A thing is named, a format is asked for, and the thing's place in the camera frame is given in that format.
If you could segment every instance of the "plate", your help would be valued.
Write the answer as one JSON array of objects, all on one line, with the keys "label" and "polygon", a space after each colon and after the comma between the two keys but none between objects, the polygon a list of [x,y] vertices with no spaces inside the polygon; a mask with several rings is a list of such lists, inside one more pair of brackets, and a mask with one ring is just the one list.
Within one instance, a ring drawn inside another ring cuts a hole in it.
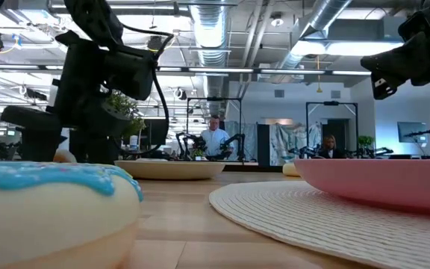
[{"label": "plate", "polygon": [[341,197],[430,213],[430,160],[296,160],[302,178]]},{"label": "plate", "polygon": [[209,179],[223,171],[225,164],[209,161],[116,161],[116,166],[135,179]]}]

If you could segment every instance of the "white placemat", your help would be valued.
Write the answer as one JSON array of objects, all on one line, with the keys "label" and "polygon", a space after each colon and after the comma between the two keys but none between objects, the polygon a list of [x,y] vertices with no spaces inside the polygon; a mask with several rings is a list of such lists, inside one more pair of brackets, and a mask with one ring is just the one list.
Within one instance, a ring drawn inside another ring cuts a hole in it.
[{"label": "white placemat", "polygon": [[276,240],[380,268],[430,268],[430,217],[359,205],[306,182],[233,184],[211,205]]}]

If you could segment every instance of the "monitor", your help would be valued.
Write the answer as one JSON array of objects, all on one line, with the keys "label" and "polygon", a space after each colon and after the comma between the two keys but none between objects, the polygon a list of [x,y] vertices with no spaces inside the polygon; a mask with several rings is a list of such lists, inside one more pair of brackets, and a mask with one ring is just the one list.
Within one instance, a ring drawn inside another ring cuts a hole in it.
[{"label": "monitor", "polygon": [[165,145],[166,125],[164,119],[144,120],[146,128],[140,134],[140,144],[144,146]]},{"label": "monitor", "polygon": [[415,137],[406,137],[414,132],[427,131],[425,123],[397,123],[399,142],[401,143],[427,143],[427,134],[417,135]]}]

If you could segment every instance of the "desk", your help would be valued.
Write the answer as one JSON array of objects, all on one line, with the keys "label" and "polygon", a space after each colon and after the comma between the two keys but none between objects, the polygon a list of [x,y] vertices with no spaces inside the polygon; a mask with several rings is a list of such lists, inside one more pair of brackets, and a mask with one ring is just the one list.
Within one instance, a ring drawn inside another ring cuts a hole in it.
[{"label": "desk", "polygon": [[283,180],[298,179],[222,173],[195,182],[140,180],[143,215],[124,269],[372,268],[280,243],[231,222],[208,204],[208,194],[223,185]]}]

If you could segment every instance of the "beige plate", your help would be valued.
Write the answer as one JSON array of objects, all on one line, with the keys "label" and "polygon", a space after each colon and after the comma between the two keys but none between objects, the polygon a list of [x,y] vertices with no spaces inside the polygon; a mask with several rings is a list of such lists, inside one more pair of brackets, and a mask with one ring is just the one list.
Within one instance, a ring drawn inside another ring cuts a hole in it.
[{"label": "beige plate", "polygon": [[209,161],[116,161],[116,166],[135,179],[209,179],[223,171],[225,164]]}]

